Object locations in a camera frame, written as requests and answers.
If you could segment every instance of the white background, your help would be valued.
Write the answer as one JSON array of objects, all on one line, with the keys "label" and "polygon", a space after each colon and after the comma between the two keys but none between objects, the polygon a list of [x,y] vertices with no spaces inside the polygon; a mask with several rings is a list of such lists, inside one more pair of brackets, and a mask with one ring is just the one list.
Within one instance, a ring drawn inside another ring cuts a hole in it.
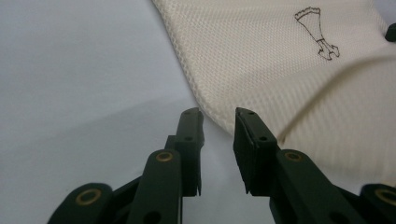
[{"label": "white background", "polygon": [[[387,24],[396,1],[376,0]],[[0,223],[46,223],[73,189],[113,189],[197,106],[149,0],[0,1]],[[274,223],[245,194],[233,139],[205,117],[203,195],[184,223]]]}]

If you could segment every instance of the towel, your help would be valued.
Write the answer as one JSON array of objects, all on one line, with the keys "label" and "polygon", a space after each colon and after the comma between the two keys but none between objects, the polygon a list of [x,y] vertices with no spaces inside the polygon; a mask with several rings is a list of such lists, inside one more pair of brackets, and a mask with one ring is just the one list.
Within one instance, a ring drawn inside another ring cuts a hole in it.
[{"label": "towel", "polygon": [[372,1],[153,2],[198,104],[226,132],[244,107],[330,175],[396,180],[396,47]]}]

